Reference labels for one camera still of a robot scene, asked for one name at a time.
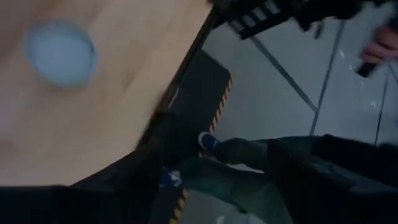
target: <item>dark pants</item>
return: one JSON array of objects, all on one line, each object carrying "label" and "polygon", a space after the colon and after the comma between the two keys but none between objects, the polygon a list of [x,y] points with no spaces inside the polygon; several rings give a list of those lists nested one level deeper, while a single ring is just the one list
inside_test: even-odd
[{"label": "dark pants", "polygon": [[[301,150],[311,150],[319,137],[288,137],[278,141]],[[189,189],[212,195],[257,215],[267,224],[292,223],[274,181],[268,172],[267,140],[234,138],[214,149],[217,161],[245,164],[263,173],[237,170],[209,159],[194,158],[182,163],[183,182]]]}]

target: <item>wooden surface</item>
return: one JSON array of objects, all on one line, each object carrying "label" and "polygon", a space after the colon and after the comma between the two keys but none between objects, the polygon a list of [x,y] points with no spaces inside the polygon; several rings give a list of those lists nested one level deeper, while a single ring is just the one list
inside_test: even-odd
[{"label": "wooden surface", "polygon": [[[211,9],[205,0],[0,4],[11,10],[0,7],[0,185],[73,184],[133,151]],[[82,26],[98,49],[84,88],[51,86],[25,56],[24,30],[54,19]]]}]

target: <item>shoe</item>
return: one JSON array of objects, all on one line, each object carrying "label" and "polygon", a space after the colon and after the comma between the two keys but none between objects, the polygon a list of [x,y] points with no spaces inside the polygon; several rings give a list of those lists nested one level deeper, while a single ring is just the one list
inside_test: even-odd
[{"label": "shoe", "polygon": [[182,183],[180,172],[171,170],[168,167],[162,168],[162,177],[159,181],[159,187],[179,187]]},{"label": "shoe", "polygon": [[216,145],[219,143],[219,141],[217,140],[217,138],[215,138],[212,134],[208,133],[208,132],[202,132],[199,134],[198,137],[198,142],[199,145],[208,150],[208,151],[212,151]]}]

